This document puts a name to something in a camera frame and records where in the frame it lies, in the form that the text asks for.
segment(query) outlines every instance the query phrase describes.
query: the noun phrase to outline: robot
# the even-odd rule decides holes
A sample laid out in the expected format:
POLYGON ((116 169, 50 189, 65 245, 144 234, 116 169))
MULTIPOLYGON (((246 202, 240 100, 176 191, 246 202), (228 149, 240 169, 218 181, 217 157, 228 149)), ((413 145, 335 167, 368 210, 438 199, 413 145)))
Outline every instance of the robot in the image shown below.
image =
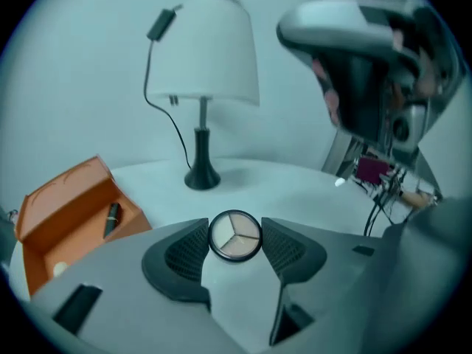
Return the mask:
MULTIPOLYGON (((277 36, 315 72, 325 97, 336 93, 333 124, 445 190, 445 199, 382 238, 263 218, 262 250, 281 283, 265 353, 400 350, 449 300, 472 247, 470 178, 438 173, 423 146, 458 109, 471 112, 467 65, 427 7, 315 1, 284 15, 277 36), (426 92, 418 87, 431 76, 425 59, 437 60, 439 80, 426 92), (401 103, 392 103, 398 93, 401 103)), ((213 321, 200 284, 211 231, 202 218, 102 246, 42 287, 25 311, 68 353, 244 353, 213 321)))

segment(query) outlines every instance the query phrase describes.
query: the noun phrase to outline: white surface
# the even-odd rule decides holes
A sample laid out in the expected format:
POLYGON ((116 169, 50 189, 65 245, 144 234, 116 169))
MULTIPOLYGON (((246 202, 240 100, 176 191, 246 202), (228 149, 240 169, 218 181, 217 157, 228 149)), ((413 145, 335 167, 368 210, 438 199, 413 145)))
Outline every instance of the white surface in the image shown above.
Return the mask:
MULTIPOLYGON (((366 1, 362 5, 377 7, 379 4, 366 1)), ((285 14, 281 28, 288 40, 306 41, 314 46, 331 46, 379 57, 392 48, 392 28, 370 24, 357 0, 308 2, 285 14)))
MULTIPOLYGON (((336 187, 336 177, 293 165, 251 160, 213 161, 221 184, 199 192, 187 188, 187 169, 162 161, 112 171, 122 190, 146 214, 151 226, 196 218, 210 221, 220 212, 241 209, 258 221, 262 216, 282 218, 336 232, 362 235, 373 201, 355 184, 336 187)), ((389 225, 384 214, 372 236, 389 225)), ((10 264, 10 284, 28 299, 21 245, 10 264)), ((212 251, 205 259, 202 284, 212 298, 212 315, 239 345, 251 353, 268 347, 280 282, 262 250, 238 265, 228 264, 212 251)))
POLYGON ((259 105, 251 19, 232 0, 189 0, 153 48, 148 96, 158 104, 201 96, 259 105))
MULTIPOLYGON (((0 63, 0 205, 100 154, 110 168, 184 163, 172 123, 142 96, 149 40, 162 8, 189 0, 37 0, 0 63)), ((251 15, 260 107, 209 104, 213 157, 321 169, 336 130, 316 78, 277 40, 282 14, 310 0, 241 0, 251 15)), ((184 66, 185 59, 175 62, 184 66)), ((166 104, 194 157, 198 104, 166 104)))

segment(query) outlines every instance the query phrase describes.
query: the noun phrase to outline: table top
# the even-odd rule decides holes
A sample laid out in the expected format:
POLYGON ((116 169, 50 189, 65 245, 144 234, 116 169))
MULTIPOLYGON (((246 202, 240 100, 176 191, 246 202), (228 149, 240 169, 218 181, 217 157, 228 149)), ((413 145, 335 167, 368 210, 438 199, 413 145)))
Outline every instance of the table top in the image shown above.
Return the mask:
MULTIPOLYGON (((242 159, 213 159, 212 163, 221 183, 206 191, 189 189, 184 183, 188 169, 171 161, 122 167, 112 173, 154 229, 196 218, 211 221, 224 210, 240 209, 258 221, 281 218, 362 235, 374 205, 358 185, 347 181, 337 187, 335 176, 316 170, 242 159)), ((372 236, 381 236, 388 226, 386 216, 379 214, 372 236)), ((10 264, 10 285, 18 297, 29 299, 20 243, 10 264)), ((268 347, 280 281, 262 250, 237 265, 225 263, 210 251, 202 285, 209 289, 213 318, 236 342, 250 353, 268 347)))

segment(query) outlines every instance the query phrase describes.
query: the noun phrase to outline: orange cardboard box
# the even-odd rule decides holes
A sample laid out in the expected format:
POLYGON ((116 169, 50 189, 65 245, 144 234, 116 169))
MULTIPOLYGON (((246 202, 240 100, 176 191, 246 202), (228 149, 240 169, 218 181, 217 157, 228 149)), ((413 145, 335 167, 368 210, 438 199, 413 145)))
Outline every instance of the orange cardboard box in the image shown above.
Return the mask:
POLYGON ((115 184, 99 156, 60 174, 24 198, 17 239, 23 243, 29 294, 53 278, 55 264, 72 265, 104 243, 150 230, 143 211, 115 184), (122 212, 106 237, 112 203, 122 212))

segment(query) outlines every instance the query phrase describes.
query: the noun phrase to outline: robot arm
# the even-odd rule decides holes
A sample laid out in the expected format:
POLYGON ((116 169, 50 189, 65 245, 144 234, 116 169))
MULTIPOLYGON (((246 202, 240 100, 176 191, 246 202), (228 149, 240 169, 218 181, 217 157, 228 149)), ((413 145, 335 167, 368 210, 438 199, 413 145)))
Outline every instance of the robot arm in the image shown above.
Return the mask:
POLYGON ((334 125, 440 188, 420 142, 466 77, 432 9, 313 1, 286 13, 277 36, 315 72, 334 125))

